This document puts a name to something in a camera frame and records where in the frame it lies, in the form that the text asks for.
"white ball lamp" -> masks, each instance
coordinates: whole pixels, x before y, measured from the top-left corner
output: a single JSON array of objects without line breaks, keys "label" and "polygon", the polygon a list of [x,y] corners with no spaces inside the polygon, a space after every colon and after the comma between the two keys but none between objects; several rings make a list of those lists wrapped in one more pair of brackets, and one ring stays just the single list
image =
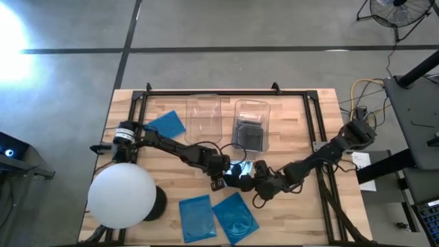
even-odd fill
[{"label": "white ball lamp", "polygon": [[165,192],[142,167],[119,163],[106,168],[88,191],[88,209],[108,228],[121,229],[158,219],[167,206]]}]

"fan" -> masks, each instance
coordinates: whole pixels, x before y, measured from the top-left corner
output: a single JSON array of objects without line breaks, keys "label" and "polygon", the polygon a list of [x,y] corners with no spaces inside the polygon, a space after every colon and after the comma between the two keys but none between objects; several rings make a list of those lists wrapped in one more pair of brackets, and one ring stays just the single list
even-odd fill
[{"label": "fan", "polygon": [[[370,16],[360,17],[367,2],[370,2]],[[399,42],[419,25],[419,23],[430,15],[430,9],[434,0],[365,0],[357,13],[357,21],[373,18],[385,27],[392,27],[395,32],[395,40]],[[413,28],[402,38],[399,38],[399,27],[405,27],[417,22]]]}]

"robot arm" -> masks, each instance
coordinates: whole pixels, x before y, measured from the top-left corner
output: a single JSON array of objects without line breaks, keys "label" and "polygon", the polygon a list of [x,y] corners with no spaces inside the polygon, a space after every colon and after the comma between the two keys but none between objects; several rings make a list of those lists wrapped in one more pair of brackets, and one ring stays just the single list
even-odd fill
[{"label": "robot arm", "polygon": [[141,126],[136,122],[123,121],[119,124],[113,139],[113,143],[117,146],[113,162],[130,162],[132,155],[139,148],[153,147],[177,156],[183,163],[191,167],[201,169],[207,176],[211,177],[213,191],[226,186],[224,173],[230,169],[229,155],[202,145],[184,145],[164,137],[152,129],[145,130],[143,137],[136,140],[134,134],[138,131],[141,131]]},{"label": "robot arm", "polygon": [[256,174],[253,187],[263,200],[273,199],[280,191],[292,192],[303,184],[303,180],[312,169],[324,164],[336,164],[344,151],[362,150],[374,141],[375,136],[375,132],[366,122],[350,121],[329,143],[303,161],[289,163],[275,172],[270,172],[265,161],[257,161],[254,165]]}]

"white paper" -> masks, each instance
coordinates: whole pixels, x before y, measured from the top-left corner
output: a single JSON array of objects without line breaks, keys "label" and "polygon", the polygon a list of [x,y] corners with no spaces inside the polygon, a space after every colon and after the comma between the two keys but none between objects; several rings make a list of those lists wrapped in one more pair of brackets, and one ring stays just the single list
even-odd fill
[{"label": "white paper", "polygon": [[[370,165],[370,157],[367,153],[361,152],[353,152],[352,153],[352,162],[354,162],[358,169],[365,168]],[[359,188],[364,191],[376,191],[375,181],[371,180],[369,182],[363,183],[359,185]]]}]

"yellow cable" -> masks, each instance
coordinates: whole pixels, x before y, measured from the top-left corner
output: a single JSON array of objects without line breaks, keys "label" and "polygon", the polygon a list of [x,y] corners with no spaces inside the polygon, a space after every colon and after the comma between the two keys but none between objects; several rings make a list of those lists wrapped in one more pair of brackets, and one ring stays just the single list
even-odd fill
[{"label": "yellow cable", "polygon": [[371,80],[371,79],[359,79],[359,80],[356,80],[354,82],[354,84],[352,84],[352,87],[351,87],[351,121],[353,120],[353,116],[354,116],[354,111],[353,111],[354,110],[354,89],[355,89],[355,86],[357,85],[358,82],[372,82],[372,83],[384,86],[383,82],[380,82],[377,80]]}]

